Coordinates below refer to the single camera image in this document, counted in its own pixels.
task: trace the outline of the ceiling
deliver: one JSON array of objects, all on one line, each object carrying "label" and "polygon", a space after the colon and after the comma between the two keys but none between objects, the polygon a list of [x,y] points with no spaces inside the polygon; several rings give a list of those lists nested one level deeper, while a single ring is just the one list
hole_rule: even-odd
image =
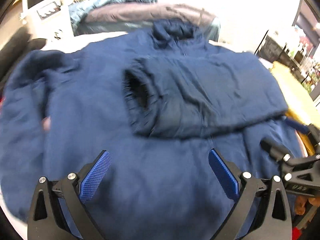
[{"label": "ceiling", "polygon": [[[311,24],[311,26],[315,27],[318,21],[316,20],[316,17],[312,13],[309,6],[306,4],[304,0],[302,0],[300,13],[308,20],[308,22]],[[315,29],[315,31],[320,36],[320,29]]]}]

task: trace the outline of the navy blue jacket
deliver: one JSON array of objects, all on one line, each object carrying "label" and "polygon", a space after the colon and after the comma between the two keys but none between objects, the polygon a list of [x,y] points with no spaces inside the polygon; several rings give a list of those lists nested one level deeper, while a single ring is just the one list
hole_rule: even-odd
[{"label": "navy blue jacket", "polygon": [[[259,142],[273,137],[298,156],[294,130],[272,118],[213,138],[136,136],[123,72],[141,57],[226,52],[208,44],[198,28],[167,20],[71,54],[29,53],[9,79],[0,115],[0,181],[11,213],[26,220],[39,177],[61,179],[104,149],[112,163],[86,206],[107,239],[210,239],[233,202],[209,166],[209,150],[216,147],[241,170],[270,178],[278,174],[277,165]],[[51,117],[48,132],[41,124],[46,116]]]}]

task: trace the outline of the yellow fabric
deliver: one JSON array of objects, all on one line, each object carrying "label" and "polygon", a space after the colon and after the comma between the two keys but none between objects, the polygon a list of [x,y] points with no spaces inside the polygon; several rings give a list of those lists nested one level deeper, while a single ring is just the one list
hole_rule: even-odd
[{"label": "yellow fabric", "polygon": [[[320,113],[313,104],[311,97],[304,87],[290,73],[287,66],[275,61],[272,69],[273,76],[276,78],[279,87],[288,104],[287,116],[305,125],[314,124],[320,128]],[[306,135],[299,133],[309,155],[315,154],[314,148]]]}]

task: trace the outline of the silver screw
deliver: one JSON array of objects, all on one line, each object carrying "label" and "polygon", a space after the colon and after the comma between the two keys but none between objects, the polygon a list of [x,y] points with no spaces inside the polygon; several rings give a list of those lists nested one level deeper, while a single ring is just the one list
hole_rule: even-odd
[{"label": "silver screw", "polygon": [[283,157],[283,160],[284,160],[285,162],[287,162],[289,159],[290,159],[290,154],[287,153],[287,154]]},{"label": "silver screw", "polygon": [[45,177],[41,177],[41,178],[39,179],[39,182],[40,182],[40,183],[44,183],[44,182],[45,182]]},{"label": "silver screw", "polygon": [[287,173],[285,176],[284,176],[284,180],[288,181],[292,178],[292,174],[291,173]]},{"label": "silver screw", "polygon": [[74,174],[74,173],[70,173],[68,175],[68,179],[74,179],[75,177],[76,177],[76,174]]},{"label": "silver screw", "polygon": [[276,182],[280,182],[280,181],[281,181],[281,179],[280,179],[279,176],[273,176],[273,179],[274,179]]},{"label": "silver screw", "polygon": [[245,171],[244,173],[242,173],[242,176],[244,176],[244,178],[246,178],[246,179],[250,179],[251,178],[251,173]]}]

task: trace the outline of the red object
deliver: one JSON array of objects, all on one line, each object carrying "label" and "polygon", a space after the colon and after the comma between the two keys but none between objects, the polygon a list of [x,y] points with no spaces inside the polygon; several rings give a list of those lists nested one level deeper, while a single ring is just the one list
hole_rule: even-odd
[{"label": "red object", "polygon": [[292,229],[292,240],[298,240],[298,238],[302,235],[301,230],[297,228]]}]

